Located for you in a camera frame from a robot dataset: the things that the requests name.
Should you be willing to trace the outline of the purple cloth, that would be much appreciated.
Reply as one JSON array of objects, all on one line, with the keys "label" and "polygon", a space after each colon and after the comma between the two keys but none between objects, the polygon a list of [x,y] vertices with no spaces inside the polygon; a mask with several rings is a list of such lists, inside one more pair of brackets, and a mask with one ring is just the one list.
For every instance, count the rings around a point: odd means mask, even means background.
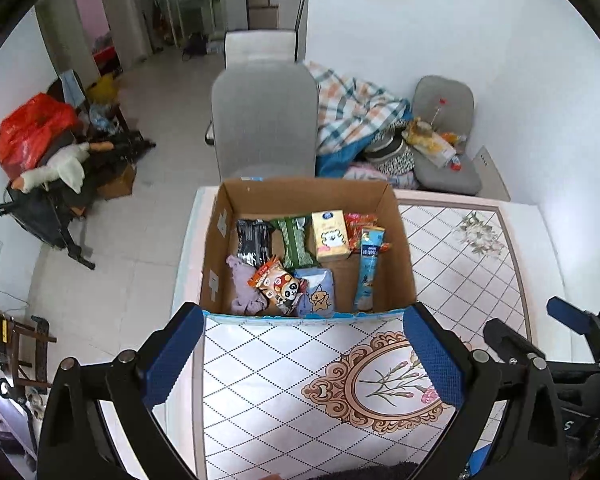
[{"label": "purple cloth", "polygon": [[259,289],[249,284],[256,269],[234,255],[226,258],[226,264],[232,272],[235,297],[230,303],[230,312],[234,315],[257,315],[268,307],[268,300]]}]

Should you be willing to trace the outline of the blue tissue pack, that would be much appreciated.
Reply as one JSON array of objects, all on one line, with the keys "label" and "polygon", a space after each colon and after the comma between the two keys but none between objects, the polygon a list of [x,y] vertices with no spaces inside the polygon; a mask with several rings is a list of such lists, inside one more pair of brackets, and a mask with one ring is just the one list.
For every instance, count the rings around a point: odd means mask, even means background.
[{"label": "blue tissue pack", "polygon": [[331,318],[335,312],[335,281],[332,271],[327,268],[306,268],[294,271],[296,278],[306,281],[297,307],[299,318]]}]

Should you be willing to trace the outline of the blue long snack pack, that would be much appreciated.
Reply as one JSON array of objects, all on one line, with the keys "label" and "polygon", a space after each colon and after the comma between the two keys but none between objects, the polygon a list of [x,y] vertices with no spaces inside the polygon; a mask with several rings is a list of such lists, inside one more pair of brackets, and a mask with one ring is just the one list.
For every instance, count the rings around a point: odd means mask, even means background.
[{"label": "blue long snack pack", "polygon": [[353,309],[368,312],[373,309],[374,279],[385,230],[379,226],[364,226],[360,237],[360,268]]}]

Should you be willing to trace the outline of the orange snack bag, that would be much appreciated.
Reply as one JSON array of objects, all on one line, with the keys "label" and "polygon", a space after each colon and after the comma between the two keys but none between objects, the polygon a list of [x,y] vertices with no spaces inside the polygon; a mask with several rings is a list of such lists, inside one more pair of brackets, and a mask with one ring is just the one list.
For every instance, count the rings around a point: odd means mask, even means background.
[{"label": "orange snack bag", "polygon": [[282,315],[293,314],[308,289],[308,282],[288,272],[276,256],[260,266],[248,284],[262,292]]}]

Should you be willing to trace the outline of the black snack bag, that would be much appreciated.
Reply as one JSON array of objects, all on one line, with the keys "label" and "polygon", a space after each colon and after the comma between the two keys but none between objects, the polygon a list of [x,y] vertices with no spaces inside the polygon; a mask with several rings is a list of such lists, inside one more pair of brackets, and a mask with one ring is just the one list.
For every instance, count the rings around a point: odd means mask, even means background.
[{"label": "black snack bag", "polygon": [[236,222],[236,257],[243,263],[259,269],[273,257],[272,237],[274,226],[268,221],[239,219]]}]

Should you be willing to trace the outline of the red floral snack bag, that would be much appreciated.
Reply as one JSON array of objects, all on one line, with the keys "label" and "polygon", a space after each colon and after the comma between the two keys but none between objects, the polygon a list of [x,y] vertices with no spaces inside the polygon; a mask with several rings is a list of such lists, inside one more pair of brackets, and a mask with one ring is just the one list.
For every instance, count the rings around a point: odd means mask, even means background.
[{"label": "red floral snack bag", "polygon": [[391,244],[385,241],[385,229],[378,224],[376,214],[346,212],[343,218],[350,252],[358,254],[362,249],[375,247],[382,254],[391,248]]}]

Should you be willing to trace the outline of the wooden stool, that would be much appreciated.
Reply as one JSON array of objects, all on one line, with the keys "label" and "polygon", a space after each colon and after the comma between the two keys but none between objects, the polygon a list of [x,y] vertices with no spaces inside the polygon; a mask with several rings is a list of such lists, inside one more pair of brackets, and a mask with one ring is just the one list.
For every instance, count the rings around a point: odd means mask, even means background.
[{"label": "wooden stool", "polygon": [[[47,379],[48,345],[56,344],[57,338],[50,334],[50,323],[46,318],[32,315],[33,324],[17,321],[0,310],[0,370],[16,393],[27,388],[46,394],[50,388]],[[34,361],[25,361],[20,356],[23,338],[34,343]]]}]

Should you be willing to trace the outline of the small brown cardboard box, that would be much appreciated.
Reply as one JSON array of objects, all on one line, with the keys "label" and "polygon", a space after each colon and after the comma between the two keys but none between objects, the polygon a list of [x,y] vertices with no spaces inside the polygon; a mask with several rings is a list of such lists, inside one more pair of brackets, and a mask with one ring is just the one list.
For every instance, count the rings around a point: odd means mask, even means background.
[{"label": "small brown cardboard box", "polygon": [[103,200],[115,200],[133,193],[136,170],[133,165],[126,165],[112,179],[97,189]]}]

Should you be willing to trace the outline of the white goose plush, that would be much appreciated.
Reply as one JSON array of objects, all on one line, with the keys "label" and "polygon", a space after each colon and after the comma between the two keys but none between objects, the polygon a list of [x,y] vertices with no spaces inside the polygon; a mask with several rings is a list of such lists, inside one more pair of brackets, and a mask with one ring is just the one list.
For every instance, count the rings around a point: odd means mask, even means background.
[{"label": "white goose plush", "polygon": [[80,194],[85,171],[82,164],[91,152],[108,152],[114,148],[111,142],[70,144],[60,148],[45,165],[23,171],[12,181],[11,188],[30,193],[34,188],[61,180],[76,194]]}]

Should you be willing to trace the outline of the yellow plastic bag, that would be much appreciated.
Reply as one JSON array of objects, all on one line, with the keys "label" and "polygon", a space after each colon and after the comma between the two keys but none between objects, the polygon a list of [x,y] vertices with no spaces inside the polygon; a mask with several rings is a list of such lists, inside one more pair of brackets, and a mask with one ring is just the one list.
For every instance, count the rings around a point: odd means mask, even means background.
[{"label": "yellow plastic bag", "polygon": [[454,132],[437,133],[428,122],[416,118],[407,123],[403,133],[405,142],[429,160],[437,168],[450,168],[460,171],[460,146],[466,141],[466,136]]}]

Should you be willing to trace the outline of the yellow tissue pack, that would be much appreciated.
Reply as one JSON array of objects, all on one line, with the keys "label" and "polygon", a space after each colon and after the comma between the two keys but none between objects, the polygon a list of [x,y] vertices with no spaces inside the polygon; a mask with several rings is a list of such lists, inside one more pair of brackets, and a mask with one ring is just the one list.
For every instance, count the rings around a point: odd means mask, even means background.
[{"label": "yellow tissue pack", "polygon": [[351,253],[341,210],[314,212],[311,217],[316,258],[320,263],[347,259]]}]

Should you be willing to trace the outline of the striped hat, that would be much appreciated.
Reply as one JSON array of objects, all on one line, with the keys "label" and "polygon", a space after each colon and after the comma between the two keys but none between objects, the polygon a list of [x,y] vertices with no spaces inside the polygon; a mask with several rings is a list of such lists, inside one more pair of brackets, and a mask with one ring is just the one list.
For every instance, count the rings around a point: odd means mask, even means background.
[{"label": "striped hat", "polygon": [[364,156],[376,170],[389,177],[402,176],[415,168],[413,152],[400,134],[387,134],[375,140],[364,150]]}]

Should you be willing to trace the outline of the green snack bag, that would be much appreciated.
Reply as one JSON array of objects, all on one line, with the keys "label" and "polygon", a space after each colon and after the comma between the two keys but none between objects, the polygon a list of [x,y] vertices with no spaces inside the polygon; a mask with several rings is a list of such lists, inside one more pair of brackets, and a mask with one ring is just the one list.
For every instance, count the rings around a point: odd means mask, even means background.
[{"label": "green snack bag", "polygon": [[317,266],[317,260],[306,246],[309,216],[283,217],[270,221],[274,229],[282,234],[284,261],[286,269],[305,269]]}]

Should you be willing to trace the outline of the floral pink bedding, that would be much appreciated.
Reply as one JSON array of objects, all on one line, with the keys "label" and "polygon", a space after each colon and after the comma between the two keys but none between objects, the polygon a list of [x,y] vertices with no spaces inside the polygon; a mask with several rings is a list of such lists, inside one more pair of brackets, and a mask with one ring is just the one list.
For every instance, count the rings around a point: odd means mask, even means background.
[{"label": "floral pink bedding", "polygon": [[362,180],[362,181],[382,181],[387,182],[392,188],[399,190],[418,190],[419,183],[415,178],[413,171],[407,171],[406,174],[392,176],[384,174],[371,164],[366,162],[355,162],[343,175],[343,179]]}]

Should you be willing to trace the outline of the red plastic bag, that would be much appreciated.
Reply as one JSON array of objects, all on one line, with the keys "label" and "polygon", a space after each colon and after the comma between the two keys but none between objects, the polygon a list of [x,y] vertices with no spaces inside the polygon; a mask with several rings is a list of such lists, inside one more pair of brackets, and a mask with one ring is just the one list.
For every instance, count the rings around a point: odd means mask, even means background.
[{"label": "red plastic bag", "polygon": [[9,180],[34,169],[58,136],[81,130],[76,111],[46,93],[18,107],[0,125],[0,165]]}]

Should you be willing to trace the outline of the blue quilt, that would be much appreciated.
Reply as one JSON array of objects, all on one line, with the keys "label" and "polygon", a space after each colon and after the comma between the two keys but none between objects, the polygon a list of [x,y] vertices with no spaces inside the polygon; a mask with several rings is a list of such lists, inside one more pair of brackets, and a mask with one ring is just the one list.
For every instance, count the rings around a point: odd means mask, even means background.
[{"label": "blue quilt", "polygon": [[365,139],[346,145],[339,151],[317,155],[315,175],[319,178],[342,178],[355,157],[372,142],[372,138],[368,136]]}]

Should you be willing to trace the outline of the plaid blanket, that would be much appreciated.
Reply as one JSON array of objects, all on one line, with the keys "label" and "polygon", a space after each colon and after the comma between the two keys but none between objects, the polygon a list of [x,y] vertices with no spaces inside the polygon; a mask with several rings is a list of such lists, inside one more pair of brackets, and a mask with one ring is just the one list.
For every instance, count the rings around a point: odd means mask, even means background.
[{"label": "plaid blanket", "polygon": [[330,155],[372,138],[411,110],[384,87],[304,61],[318,90],[317,154]]}]

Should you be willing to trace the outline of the grey chair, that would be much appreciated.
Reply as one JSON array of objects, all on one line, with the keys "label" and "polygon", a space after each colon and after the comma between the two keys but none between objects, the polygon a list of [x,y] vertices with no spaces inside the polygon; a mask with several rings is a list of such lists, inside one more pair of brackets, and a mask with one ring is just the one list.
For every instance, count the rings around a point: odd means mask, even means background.
[{"label": "grey chair", "polygon": [[317,84],[306,66],[253,62],[227,67],[211,89],[221,180],[315,174]]}]

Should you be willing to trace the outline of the black stroller frame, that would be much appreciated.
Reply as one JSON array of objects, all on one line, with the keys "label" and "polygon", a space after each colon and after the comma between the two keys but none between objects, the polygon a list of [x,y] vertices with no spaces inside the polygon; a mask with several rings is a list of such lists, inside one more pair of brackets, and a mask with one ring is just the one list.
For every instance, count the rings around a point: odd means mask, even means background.
[{"label": "black stroller frame", "polygon": [[[0,216],[12,217],[25,231],[42,243],[63,250],[73,261],[88,270],[95,263],[85,257],[84,249],[70,233],[70,224],[82,219],[100,197],[97,189],[112,179],[126,165],[133,165],[157,144],[145,138],[139,131],[122,131],[110,136],[99,136],[88,143],[111,142],[114,148],[108,152],[91,152],[82,164],[85,178],[80,194],[73,192],[61,180],[34,188],[24,194],[10,185],[5,188],[0,203]],[[39,166],[43,166],[60,148],[70,144],[85,143],[71,132],[66,132],[50,146],[42,157]]]}]

